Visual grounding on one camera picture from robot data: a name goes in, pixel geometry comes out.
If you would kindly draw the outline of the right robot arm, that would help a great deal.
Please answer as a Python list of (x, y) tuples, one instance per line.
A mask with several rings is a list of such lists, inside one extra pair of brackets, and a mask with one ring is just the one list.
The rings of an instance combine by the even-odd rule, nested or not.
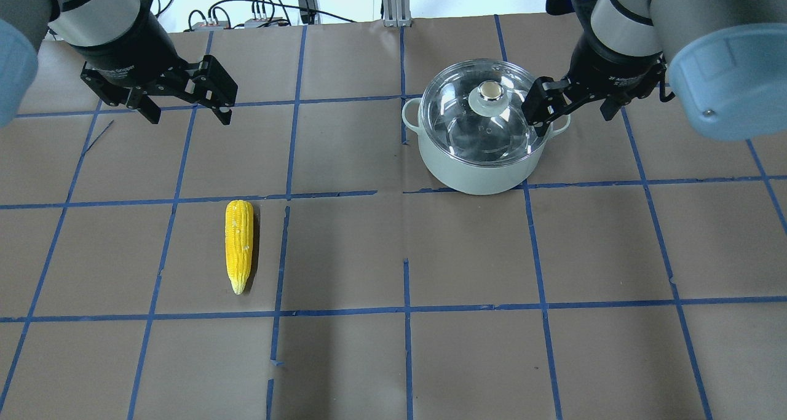
[(583, 33), (569, 70), (542, 76), (521, 106), (540, 137), (591, 101), (605, 120), (659, 89), (699, 134), (737, 141), (783, 132), (785, 0), (546, 0)]

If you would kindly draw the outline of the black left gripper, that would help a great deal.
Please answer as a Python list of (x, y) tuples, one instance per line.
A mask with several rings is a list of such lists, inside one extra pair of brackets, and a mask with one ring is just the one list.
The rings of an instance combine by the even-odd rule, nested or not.
[[(161, 109), (152, 96), (175, 96), (208, 107), (224, 126), (232, 118), (239, 86), (212, 55), (189, 64), (177, 54), (172, 40), (148, 10), (141, 10), (132, 27), (107, 44), (75, 46), (86, 64), (81, 79), (107, 105), (137, 109), (157, 125)], [(194, 92), (186, 87), (195, 70)]]

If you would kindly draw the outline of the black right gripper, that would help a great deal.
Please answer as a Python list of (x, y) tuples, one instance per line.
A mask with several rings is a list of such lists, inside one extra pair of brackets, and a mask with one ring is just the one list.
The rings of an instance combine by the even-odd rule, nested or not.
[(611, 121), (632, 98), (646, 98), (666, 78), (666, 62), (655, 55), (622, 55), (602, 44), (592, 31), (582, 33), (565, 76), (540, 76), (528, 90), (521, 109), (538, 137), (545, 137), (556, 108), (604, 100), (601, 114)]

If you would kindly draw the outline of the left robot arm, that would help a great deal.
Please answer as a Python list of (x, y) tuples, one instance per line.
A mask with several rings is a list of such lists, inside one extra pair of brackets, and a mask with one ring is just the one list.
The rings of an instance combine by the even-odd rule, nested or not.
[(154, 96), (174, 96), (231, 121), (238, 84), (211, 55), (182, 59), (151, 12), (154, 0), (2, 0), (1, 123), (16, 117), (53, 31), (85, 59), (81, 80), (101, 101), (160, 120)]

